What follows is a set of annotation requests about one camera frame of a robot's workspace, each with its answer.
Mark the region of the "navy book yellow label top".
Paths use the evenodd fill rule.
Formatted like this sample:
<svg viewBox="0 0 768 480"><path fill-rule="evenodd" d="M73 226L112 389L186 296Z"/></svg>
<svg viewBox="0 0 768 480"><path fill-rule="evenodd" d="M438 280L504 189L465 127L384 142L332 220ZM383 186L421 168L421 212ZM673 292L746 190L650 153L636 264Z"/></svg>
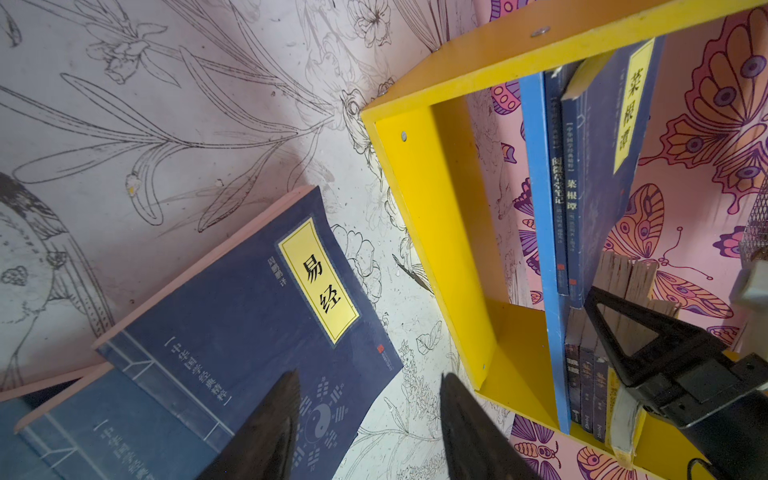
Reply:
<svg viewBox="0 0 768 480"><path fill-rule="evenodd" d="M557 289L560 295L565 296L571 302L575 300L575 288L569 283L568 271L566 176L561 98L579 65L580 61L572 62L547 70L543 74Z"/></svg>

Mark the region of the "dark portrait book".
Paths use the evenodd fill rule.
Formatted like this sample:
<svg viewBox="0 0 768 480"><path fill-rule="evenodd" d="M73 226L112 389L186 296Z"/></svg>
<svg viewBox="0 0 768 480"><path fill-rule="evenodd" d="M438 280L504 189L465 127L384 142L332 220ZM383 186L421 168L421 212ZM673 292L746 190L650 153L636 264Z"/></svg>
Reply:
<svg viewBox="0 0 768 480"><path fill-rule="evenodd" d="M631 276L632 263L627 257L612 251L601 255L594 286L623 298ZM595 350L595 383L593 409L593 435L604 443L607 436L607 400L609 366L605 348L598 340Z"/></svg>
<svg viewBox="0 0 768 480"><path fill-rule="evenodd" d="M612 286L614 271L614 253L603 251L593 286L609 291ZM580 354L580 380L581 380L581 426L591 434L594 433L594 361L595 349L599 337L589 318L586 309L582 311L585 321L582 333Z"/></svg>

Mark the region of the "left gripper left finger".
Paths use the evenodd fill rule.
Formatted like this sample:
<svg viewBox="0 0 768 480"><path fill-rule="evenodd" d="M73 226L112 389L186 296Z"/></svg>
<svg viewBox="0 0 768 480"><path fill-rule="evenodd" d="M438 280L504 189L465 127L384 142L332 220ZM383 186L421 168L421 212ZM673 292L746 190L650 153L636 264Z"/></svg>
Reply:
<svg viewBox="0 0 768 480"><path fill-rule="evenodd" d="M299 426L300 379L284 372L200 479L288 479Z"/></svg>

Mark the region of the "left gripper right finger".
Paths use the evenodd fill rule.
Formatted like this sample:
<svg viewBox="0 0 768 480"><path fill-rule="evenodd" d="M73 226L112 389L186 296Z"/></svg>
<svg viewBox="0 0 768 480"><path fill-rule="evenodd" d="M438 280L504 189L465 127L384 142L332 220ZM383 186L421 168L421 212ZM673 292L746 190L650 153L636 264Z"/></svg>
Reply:
<svg viewBox="0 0 768 480"><path fill-rule="evenodd" d="M453 373L442 376L440 420L451 479L537 479Z"/></svg>

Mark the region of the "yellow cartoon book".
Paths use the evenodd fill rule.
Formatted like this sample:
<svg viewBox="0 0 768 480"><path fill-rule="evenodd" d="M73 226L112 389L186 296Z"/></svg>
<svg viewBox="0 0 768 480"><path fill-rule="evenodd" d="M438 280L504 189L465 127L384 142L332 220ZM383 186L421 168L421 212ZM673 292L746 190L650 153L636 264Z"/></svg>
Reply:
<svg viewBox="0 0 768 480"><path fill-rule="evenodd" d="M647 345L656 334L626 316L620 317L617 338L628 354L633 354ZM615 369L609 369L609 402L607 410L606 444L613 451L619 465L634 468L636 446L646 413L640 403L622 385Z"/></svg>
<svg viewBox="0 0 768 480"><path fill-rule="evenodd" d="M611 260L613 271L606 290L645 307L650 289L647 283L650 265L641 262L638 272L634 273L634 262L630 258L613 254ZM603 313L626 355L637 352L654 336L652 331L611 307L603 307ZM607 442L616 455L628 455L635 445L639 404L631 395L622 393L622 384L613 366L609 368L608 393Z"/></svg>

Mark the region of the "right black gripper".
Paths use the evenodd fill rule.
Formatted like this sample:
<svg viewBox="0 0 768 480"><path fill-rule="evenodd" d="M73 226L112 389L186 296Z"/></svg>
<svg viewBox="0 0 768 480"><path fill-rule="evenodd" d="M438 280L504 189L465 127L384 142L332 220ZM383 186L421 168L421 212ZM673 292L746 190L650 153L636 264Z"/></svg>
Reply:
<svg viewBox="0 0 768 480"><path fill-rule="evenodd" d="M706 330L589 290L584 310L630 394L703 454L717 479L767 477L767 361L732 362Z"/></svg>

